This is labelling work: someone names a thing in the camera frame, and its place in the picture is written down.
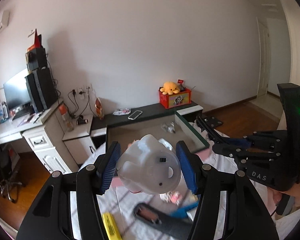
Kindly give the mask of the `black hair brush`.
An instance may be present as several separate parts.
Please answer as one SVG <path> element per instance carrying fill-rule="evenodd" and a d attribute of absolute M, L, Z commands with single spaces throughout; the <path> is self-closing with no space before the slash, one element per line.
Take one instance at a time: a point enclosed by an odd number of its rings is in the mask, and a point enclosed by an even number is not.
<path fill-rule="evenodd" d="M 138 203 L 132 214 L 137 220 L 151 228 L 176 239 L 188 239 L 192 228 L 190 222 L 169 216 L 146 203 Z"/>

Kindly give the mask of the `pink block kitty figure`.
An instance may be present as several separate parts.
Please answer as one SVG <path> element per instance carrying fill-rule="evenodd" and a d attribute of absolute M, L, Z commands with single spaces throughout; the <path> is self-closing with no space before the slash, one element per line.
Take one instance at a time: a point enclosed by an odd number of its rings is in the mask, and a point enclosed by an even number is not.
<path fill-rule="evenodd" d="M 167 193 L 159 194 L 162 201 L 166 203 L 172 203 L 174 205 L 179 205 L 183 196 L 179 191 L 171 191 Z"/>

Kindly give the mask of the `white cup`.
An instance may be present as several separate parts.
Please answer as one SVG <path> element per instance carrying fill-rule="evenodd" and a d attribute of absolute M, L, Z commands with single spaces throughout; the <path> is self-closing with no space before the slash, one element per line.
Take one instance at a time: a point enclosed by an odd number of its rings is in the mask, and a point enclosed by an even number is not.
<path fill-rule="evenodd" d="M 175 149 L 172 147 L 172 145 L 165 140 L 164 138 L 160 138 L 158 140 L 158 142 L 160 143 L 160 151 L 161 152 L 165 152 L 165 153 L 170 153 L 170 154 L 174 154 L 175 155 Z"/>

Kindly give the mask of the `white cloud figurine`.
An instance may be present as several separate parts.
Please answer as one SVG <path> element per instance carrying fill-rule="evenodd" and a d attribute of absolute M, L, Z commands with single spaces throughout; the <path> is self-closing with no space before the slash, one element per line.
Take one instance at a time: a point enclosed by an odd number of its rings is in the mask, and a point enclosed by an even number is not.
<path fill-rule="evenodd" d="M 173 191 L 181 180 L 176 155 L 161 152 L 151 134 L 133 142 L 116 163 L 117 175 L 132 193 L 162 194 Z"/>

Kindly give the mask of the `striped white quilt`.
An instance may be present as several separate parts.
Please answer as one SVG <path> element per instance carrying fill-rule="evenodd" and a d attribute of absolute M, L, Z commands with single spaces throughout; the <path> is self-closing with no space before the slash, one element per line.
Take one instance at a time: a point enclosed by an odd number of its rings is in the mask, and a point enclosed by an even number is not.
<path fill-rule="evenodd" d="M 208 163 L 219 171 L 234 173 L 237 168 L 233 161 L 228 157 L 214 154 L 211 151 L 211 147 L 203 150 L 199 153 L 200 158 L 204 163 Z M 260 183 L 251 181 L 256 187 L 259 195 L 261 196 L 265 205 L 268 205 L 268 190 Z M 159 232 L 145 225 L 141 221 L 134 218 L 132 212 L 136 204 L 144 202 L 151 207 L 158 209 L 159 211 L 170 215 L 175 210 L 183 206 L 188 206 L 195 201 L 194 195 L 187 189 L 183 176 L 176 188 L 176 190 L 182 196 L 179 205 L 168 203 L 164 201 L 161 195 L 146 194 L 146 193 L 131 193 L 126 189 L 119 178 L 114 178 L 113 183 L 115 187 L 110 187 L 102 196 L 97 196 L 98 204 L 101 213 L 111 213 L 114 217 L 117 228 L 120 232 L 122 239 L 176 239 L 165 233 Z M 71 224 L 75 239 L 81 239 L 81 232 L 79 228 L 78 215 L 77 215 L 77 203 L 76 193 L 70 193 L 71 203 Z M 220 207 L 218 213 L 218 222 L 214 239 L 220 239 L 223 234 L 223 226 L 225 220 L 225 208 L 226 208 L 226 192 L 221 193 Z"/>

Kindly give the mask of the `pink and green box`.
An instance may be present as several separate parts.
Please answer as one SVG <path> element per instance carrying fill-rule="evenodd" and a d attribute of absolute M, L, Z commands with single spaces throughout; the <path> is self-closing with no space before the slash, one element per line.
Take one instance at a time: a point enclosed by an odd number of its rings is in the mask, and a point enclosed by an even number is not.
<path fill-rule="evenodd" d="M 166 193 L 179 185 L 179 141 L 191 153 L 209 147 L 194 122 L 180 113 L 109 128 L 107 144 L 114 141 L 121 147 L 117 176 L 130 192 L 147 194 Z"/>

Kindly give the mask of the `white desk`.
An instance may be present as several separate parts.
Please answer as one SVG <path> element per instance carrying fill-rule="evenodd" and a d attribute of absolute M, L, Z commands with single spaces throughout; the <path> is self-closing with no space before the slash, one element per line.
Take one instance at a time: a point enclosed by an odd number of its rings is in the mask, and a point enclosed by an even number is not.
<path fill-rule="evenodd" d="M 63 99 L 56 101 L 48 110 L 35 114 L 31 120 L 23 116 L 0 124 L 0 144 L 25 139 L 50 173 L 78 171 L 78 165 L 63 141 L 65 128 L 58 110 L 61 103 Z"/>

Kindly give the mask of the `white nightstand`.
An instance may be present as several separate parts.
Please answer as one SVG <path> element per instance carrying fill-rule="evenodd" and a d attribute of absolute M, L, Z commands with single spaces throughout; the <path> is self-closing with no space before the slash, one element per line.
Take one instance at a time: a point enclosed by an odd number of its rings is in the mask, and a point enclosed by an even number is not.
<path fill-rule="evenodd" d="M 84 115 L 83 119 L 88 122 L 78 125 L 77 119 L 72 120 L 74 130 L 66 132 L 63 137 L 63 142 L 78 165 L 82 165 L 96 151 L 90 136 L 93 115 Z"/>

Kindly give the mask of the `red toy crate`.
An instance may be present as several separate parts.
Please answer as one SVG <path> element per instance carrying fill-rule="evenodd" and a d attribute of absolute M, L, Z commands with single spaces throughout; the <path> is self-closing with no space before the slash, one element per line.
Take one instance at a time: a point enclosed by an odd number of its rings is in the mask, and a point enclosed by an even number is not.
<path fill-rule="evenodd" d="M 192 91 L 187 88 L 183 92 L 173 95 L 164 95 L 161 91 L 158 91 L 159 102 L 165 109 L 188 105 L 191 103 L 191 92 Z"/>

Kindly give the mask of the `yellow octopus plush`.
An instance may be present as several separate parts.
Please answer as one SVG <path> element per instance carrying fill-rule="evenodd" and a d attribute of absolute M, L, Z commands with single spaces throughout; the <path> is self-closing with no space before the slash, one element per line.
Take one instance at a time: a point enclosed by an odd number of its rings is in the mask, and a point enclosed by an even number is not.
<path fill-rule="evenodd" d="M 174 95 L 180 92 L 178 85 L 174 82 L 165 82 L 164 85 L 159 89 L 163 95 Z"/>

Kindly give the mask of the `orange cap bottle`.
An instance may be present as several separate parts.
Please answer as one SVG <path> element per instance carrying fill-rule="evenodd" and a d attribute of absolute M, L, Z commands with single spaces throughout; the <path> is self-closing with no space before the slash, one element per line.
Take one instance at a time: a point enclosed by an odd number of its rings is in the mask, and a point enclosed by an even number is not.
<path fill-rule="evenodd" d="M 62 104 L 59 105 L 58 109 L 59 109 L 60 114 L 62 116 L 63 122 L 66 126 L 66 130 L 68 132 L 73 131 L 74 127 L 73 127 L 73 124 L 71 122 L 71 118 L 70 118 L 70 115 L 69 115 L 69 112 L 68 112 L 68 109 L 67 109 L 66 105 L 64 103 L 62 103 Z"/>

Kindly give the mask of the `smartphone on cabinet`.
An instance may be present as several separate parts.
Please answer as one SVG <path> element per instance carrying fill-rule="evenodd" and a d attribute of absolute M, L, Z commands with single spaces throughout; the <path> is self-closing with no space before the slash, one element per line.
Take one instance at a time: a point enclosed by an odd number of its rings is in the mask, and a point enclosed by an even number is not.
<path fill-rule="evenodd" d="M 128 116 L 128 120 L 135 120 L 135 119 L 137 119 L 142 113 L 143 113 L 143 111 L 141 111 L 141 110 L 136 110 L 136 111 L 134 111 L 132 114 L 130 114 L 130 115 Z"/>

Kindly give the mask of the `orange snack bag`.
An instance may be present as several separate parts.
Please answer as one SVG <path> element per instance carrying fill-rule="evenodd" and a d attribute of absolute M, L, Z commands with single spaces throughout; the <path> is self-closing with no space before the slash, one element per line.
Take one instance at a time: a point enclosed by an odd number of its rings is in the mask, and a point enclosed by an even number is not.
<path fill-rule="evenodd" d="M 96 115 L 100 120 L 104 119 L 104 111 L 102 107 L 101 100 L 97 97 L 95 100 L 95 109 L 96 109 Z"/>

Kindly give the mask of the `black computer tower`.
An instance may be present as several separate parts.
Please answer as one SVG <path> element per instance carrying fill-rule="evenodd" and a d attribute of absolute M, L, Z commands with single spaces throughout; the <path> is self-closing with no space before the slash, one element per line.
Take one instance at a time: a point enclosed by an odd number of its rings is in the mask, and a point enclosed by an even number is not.
<path fill-rule="evenodd" d="M 48 110 L 58 99 L 49 68 L 36 69 L 25 77 L 35 113 Z"/>

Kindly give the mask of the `black computer monitor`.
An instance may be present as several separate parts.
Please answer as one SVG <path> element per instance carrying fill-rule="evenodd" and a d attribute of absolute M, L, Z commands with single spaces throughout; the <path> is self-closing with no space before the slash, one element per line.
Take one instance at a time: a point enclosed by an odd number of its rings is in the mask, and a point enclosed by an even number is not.
<path fill-rule="evenodd" d="M 25 77 L 28 70 L 24 69 L 4 83 L 4 94 L 9 111 L 31 102 Z"/>

